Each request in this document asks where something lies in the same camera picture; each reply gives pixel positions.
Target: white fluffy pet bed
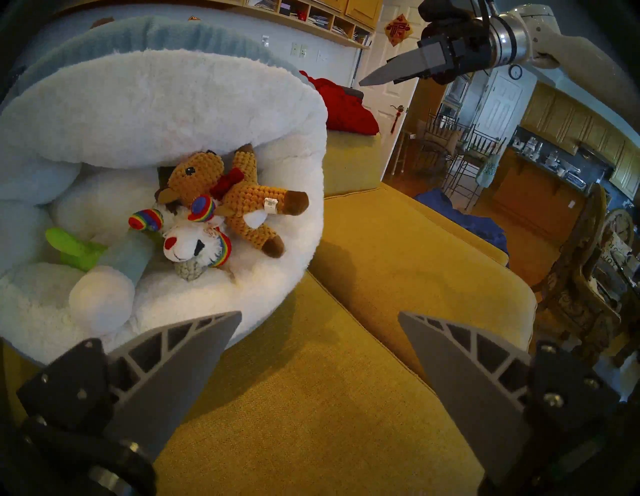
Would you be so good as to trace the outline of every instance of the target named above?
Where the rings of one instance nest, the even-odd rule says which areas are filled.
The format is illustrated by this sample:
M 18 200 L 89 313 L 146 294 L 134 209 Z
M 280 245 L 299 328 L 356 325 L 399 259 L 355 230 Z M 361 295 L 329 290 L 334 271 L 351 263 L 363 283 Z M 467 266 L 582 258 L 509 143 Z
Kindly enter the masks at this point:
M 305 191 L 309 207 L 269 216 L 285 245 L 280 259 L 231 235 L 235 281 L 209 269 L 186 282 L 159 250 L 137 284 L 131 318 L 101 336 L 106 351 L 158 326 L 240 310 L 231 346 L 303 276 L 323 228 L 326 108 L 292 72 L 238 56 L 145 49 L 61 67 L 10 96 L 0 115 L 0 333 L 30 359 L 46 364 L 91 336 L 68 307 L 84 273 L 57 261 L 45 229 L 121 239 L 129 215 L 153 205 L 155 167 L 194 152 L 225 155 L 252 143 L 259 182 Z

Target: green toy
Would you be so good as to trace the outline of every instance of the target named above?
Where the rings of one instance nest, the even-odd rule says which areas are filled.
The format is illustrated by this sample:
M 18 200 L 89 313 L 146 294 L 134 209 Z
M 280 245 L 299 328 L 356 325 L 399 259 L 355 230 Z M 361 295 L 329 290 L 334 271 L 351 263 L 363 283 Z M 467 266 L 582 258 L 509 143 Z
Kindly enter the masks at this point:
M 95 267 L 107 249 L 103 244 L 80 241 L 59 227 L 47 229 L 45 237 L 49 244 L 60 252 L 60 262 L 84 272 L 89 272 Z

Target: blue cushion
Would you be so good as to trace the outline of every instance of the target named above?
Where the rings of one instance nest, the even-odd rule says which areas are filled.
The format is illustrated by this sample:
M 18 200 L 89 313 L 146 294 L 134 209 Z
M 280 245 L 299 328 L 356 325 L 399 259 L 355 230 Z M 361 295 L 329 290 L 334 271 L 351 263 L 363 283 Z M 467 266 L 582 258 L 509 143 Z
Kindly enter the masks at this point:
M 309 84 L 307 78 L 293 65 L 235 31 L 218 28 L 200 20 L 171 20 L 147 15 L 93 28 L 51 50 L 20 76 L 4 103 L 63 67 L 114 52 L 181 49 L 250 58 L 266 65 L 282 67 L 300 81 Z

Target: pet bed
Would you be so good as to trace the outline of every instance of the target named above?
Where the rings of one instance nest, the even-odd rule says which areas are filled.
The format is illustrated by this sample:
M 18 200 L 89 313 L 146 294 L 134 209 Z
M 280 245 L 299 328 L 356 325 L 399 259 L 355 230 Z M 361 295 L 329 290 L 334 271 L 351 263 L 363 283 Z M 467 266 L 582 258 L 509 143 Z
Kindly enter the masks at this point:
M 99 26 L 23 73 L 0 106 L 0 333 L 49 363 L 89 337 L 68 297 L 84 273 L 61 265 L 44 232 L 111 244 L 149 208 L 157 167 L 199 151 L 255 149 L 259 182 L 307 192 L 299 216 L 269 216 L 286 247 L 271 259 L 232 237 L 234 278 L 179 278 L 161 253 L 135 288 L 106 351 L 158 326 L 240 310 L 249 334 L 303 276 L 323 228 L 327 110 L 294 67 L 203 22 L 140 17 Z

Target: brown knit reindeer toy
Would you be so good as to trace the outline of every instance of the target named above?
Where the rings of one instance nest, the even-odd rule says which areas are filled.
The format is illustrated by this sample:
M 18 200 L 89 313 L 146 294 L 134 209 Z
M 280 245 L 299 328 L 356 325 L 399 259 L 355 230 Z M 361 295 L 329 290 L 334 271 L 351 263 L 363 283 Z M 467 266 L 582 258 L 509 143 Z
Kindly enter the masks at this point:
M 260 186 L 251 145 L 236 151 L 232 166 L 224 175 L 224 164 L 218 155 L 196 153 L 173 170 L 168 187 L 159 192 L 157 201 L 169 204 L 179 200 L 191 209 L 189 220 L 195 222 L 223 216 L 225 223 L 240 237 L 269 257 L 280 258 L 284 243 L 263 222 L 267 214 L 300 215 L 309 205 L 307 194 Z

